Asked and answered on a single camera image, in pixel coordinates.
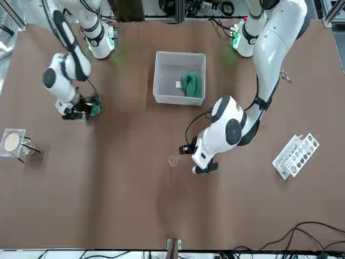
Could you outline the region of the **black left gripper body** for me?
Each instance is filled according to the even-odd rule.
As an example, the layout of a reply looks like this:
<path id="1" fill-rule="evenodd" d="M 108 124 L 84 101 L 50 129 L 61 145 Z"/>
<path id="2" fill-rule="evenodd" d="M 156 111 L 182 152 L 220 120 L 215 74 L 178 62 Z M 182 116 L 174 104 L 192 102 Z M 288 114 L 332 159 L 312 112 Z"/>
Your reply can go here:
<path id="1" fill-rule="evenodd" d="M 193 137 L 191 143 L 185 144 L 179 147 L 179 154 L 180 155 L 187 155 L 187 154 L 193 154 L 197 142 L 197 136 Z"/>

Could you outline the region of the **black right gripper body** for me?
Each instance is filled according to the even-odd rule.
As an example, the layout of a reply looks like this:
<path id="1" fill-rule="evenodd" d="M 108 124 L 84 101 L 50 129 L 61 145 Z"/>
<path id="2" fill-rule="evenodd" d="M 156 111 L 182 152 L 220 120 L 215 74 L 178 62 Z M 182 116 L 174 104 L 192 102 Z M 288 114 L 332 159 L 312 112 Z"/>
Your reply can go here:
<path id="1" fill-rule="evenodd" d="M 62 115 L 63 120 L 85 120 L 87 112 L 85 110 L 85 104 L 80 100 L 77 104 L 72 105 L 68 103 Z"/>

